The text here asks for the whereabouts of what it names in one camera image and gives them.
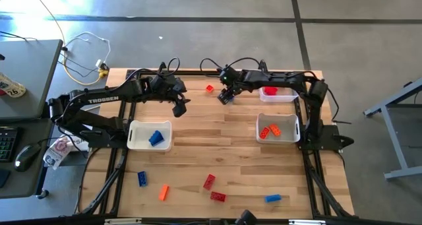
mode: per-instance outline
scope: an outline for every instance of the plastic tub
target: plastic tub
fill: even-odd
[[[275,136],[270,132],[265,139],[259,137],[260,132],[264,127],[268,127],[270,124],[275,123],[282,134]],[[299,131],[299,120],[296,115],[264,115],[263,113],[258,114],[256,119],[256,140],[258,143],[268,144],[292,144],[296,143],[301,139]]]
[[[275,96],[269,96],[265,94],[264,87],[259,88],[259,98],[263,102],[292,102],[299,95],[296,91],[290,88],[277,87],[277,93]]]
[[[148,139],[156,130],[163,135],[164,141],[152,146]],[[171,149],[171,136],[170,121],[147,123],[134,120],[129,127],[127,148],[141,152],[168,152]]]

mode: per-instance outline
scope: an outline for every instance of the concrete floor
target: concrete floor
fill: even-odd
[[[43,0],[57,15],[209,16],[292,18],[291,0]],[[298,0],[302,18],[422,18],[421,0]],[[0,11],[31,13],[0,20],[0,29],[39,39],[60,38],[38,0],[1,0]],[[294,23],[211,22],[83,22],[60,21],[65,37],[91,31],[111,42],[110,67],[156,67],[173,56],[183,67],[198,67],[204,57],[221,64],[251,56],[265,59],[270,69],[303,69]],[[356,215],[377,220],[422,222],[422,176],[386,182],[383,173],[399,168],[384,121],[364,118],[366,108],[422,77],[422,25],[304,24],[311,68],[324,77],[340,104],[343,135],[355,139],[344,150],[346,174]],[[72,58],[93,67],[104,58],[101,40],[74,42]],[[255,67],[244,62],[239,68]],[[95,80],[92,75],[82,79]],[[93,88],[105,84],[102,80]],[[83,88],[58,65],[49,97]],[[82,166],[49,170],[47,199],[0,201],[0,220],[70,215]]]

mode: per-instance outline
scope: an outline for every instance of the wooden tabletop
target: wooden tabletop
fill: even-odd
[[[128,69],[111,69],[107,85],[118,86]],[[321,71],[314,73],[322,78]],[[147,102],[136,106],[139,121],[171,121],[173,147],[169,152],[129,151],[120,199],[120,217],[198,217],[238,218],[249,209],[257,218],[310,218],[311,208],[301,152],[295,145],[262,145],[255,135],[256,116],[295,114],[293,103],[265,103],[258,91],[243,92],[223,106],[217,95],[223,88],[216,78],[182,76],[188,92],[187,112],[180,118],[172,113],[173,104]],[[205,87],[214,86],[213,93]],[[117,116],[120,102],[101,105],[100,114]],[[125,118],[129,113],[127,106]],[[330,123],[326,99],[322,119]],[[91,159],[85,175],[81,207],[96,196],[106,177],[110,149],[101,149]],[[329,151],[321,151],[328,188],[351,214],[353,207],[343,162]],[[145,171],[148,186],[139,187],[137,172]],[[227,195],[224,203],[210,200],[202,188],[208,174],[216,176],[212,191]],[[163,184],[169,185],[165,201],[159,200]],[[111,189],[111,207],[114,186]],[[264,196],[280,194],[282,200],[265,203]],[[322,211],[320,192],[316,188]]]

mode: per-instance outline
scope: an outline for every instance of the toy block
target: toy block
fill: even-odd
[[[217,192],[211,192],[211,199],[224,202],[226,200],[226,195]]]
[[[158,143],[164,141],[164,138],[163,138],[163,135],[158,130],[156,130],[152,134],[152,136],[150,137],[150,139],[148,139],[148,141],[150,141],[150,143],[151,143],[152,146],[155,146]]]
[[[204,184],[204,188],[207,189],[207,190],[210,190],[211,189],[211,186],[212,186],[212,184],[214,182],[214,180],[216,180],[216,177],[213,176],[213,175],[211,175],[211,174],[209,174],[208,175],[208,178],[206,178],[206,181],[205,181],[205,184]]]
[[[163,187],[161,188],[161,193],[160,193],[161,201],[164,201],[166,199],[168,190],[169,190],[169,186],[164,184]]]
[[[281,195],[269,195],[269,196],[265,196],[265,203],[271,203],[271,202],[280,201],[280,200],[282,200],[282,196]]]
[[[277,93],[277,88],[276,87],[271,87],[271,86],[267,86],[264,87],[264,92],[267,96],[275,96]]]
[[[271,129],[271,132],[275,135],[275,136],[280,136],[281,134],[282,134],[282,132],[280,131],[280,129],[278,128],[278,126],[275,124],[275,123],[273,123],[273,124],[270,124],[270,129]]]
[[[211,93],[214,91],[214,87],[211,85],[206,86],[205,91],[207,91],[208,93]]]
[[[268,134],[270,133],[270,129],[269,128],[267,128],[267,127],[265,127],[262,131],[261,131],[261,133],[259,134],[259,137],[261,138],[261,139],[265,139],[267,136],[268,136]]]
[[[139,187],[146,186],[146,173],[145,172],[138,172],[138,181],[139,181]]]

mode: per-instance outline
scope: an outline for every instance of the blue lego brick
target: blue lego brick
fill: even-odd
[[[282,200],[282,196],[281,195],[269,195],[269,196],[265,196],[265,203],[270,203],[270,202],[275,202],[275,201],[280,201]]]
[[[146,186],[146,173],[138,172],[139,187]]]
[[[155,146],[158,143],[164,141],[164,138],[163,138],[163,135],[161,135],[161,133],[158,130],[156,130],[154,134],[152,134],[151,138],[148,139],[148,141],[150,141],[152,146]]]

